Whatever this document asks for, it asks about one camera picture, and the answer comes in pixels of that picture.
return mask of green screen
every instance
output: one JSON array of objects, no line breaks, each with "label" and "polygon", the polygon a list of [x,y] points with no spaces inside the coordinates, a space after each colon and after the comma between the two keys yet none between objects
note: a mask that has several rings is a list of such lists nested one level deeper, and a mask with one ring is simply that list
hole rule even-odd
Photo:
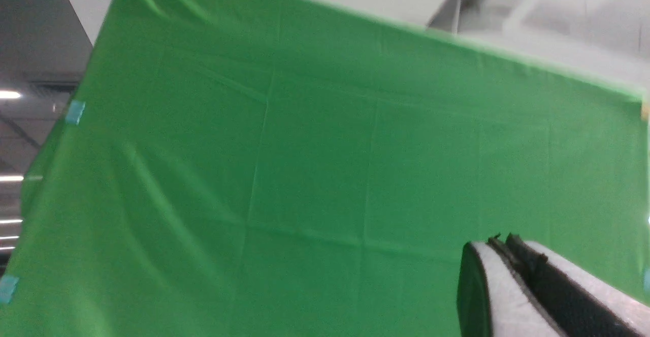
[{"label": "green screen", "polygon": [[648,301],[631,94],[307,0],[114,0],[23,184],[2,337],[459,335],[520,233]]}]

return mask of painter's tape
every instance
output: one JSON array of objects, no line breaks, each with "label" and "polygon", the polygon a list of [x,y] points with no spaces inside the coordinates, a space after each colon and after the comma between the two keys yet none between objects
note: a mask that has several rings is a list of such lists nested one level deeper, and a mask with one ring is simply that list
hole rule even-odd
[{"label": "painter's tape", "polygon": [[18,277],[4,275],[0,278],[0,304],[9,304],[11,302],[17,285]]},{"label": "painter's tape", "polygon": [[77,101],[73,99],[68,108],[68,114],[66,115],[66,122],[68,124],[79,125],[79,120],[81,120],[81,115],[86,109],[86,103],[82,101]]}]

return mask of ceiling beam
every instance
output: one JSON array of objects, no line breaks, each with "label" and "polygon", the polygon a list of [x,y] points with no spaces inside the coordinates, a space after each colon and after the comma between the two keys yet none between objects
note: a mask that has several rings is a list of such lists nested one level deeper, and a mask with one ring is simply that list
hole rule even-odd
[{"label": "ceiling beam", "polygon": [[522,21],[535,9],[541,0],[523,0],[504,20],[502,30],[513,31],[522,25]]},{"label": "ceiling beam", "polygon": [[0,157],[0,171],[3,173],[18,173],[19,170],[17,170],[11,163],[5,161]]},{"label": "ceiling beam", "polygon": [[18,136],[20,136],[29,145],[34,147],[34,149],[40,150],[41,145],[39,144],[39,142],[34,140],[34,138],[32,138],[25,130],[23,130],[22,127],[20,127],[18,124],[16,124],[16,122],[14,122],[14,120],[9,119],[8,117],[5,117],[5,115],[2,115],[0,113],[0,121],[4,122],[4,124],[6,124],[8,127],[11,127],[11,130],[16,132],[16,134],[18,134]]}]

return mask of ceiling light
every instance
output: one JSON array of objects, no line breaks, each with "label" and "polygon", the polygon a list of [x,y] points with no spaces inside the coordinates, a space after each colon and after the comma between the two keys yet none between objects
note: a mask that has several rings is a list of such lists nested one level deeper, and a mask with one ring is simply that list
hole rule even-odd
[{"label": "ceiling light", "polygon": [[23,176],[0,176],[0,182],[21,182]]},{"label": "ceiling light", "polygon": [[23,223],[23,219],[4,219],[0,220],[0,224],[18,224]]},{"label": "ceiling light", "polygon": [[15,99],[15,98],[21,98],[20,92],[16,92],[14,90],[0,90],[0,99]]}]

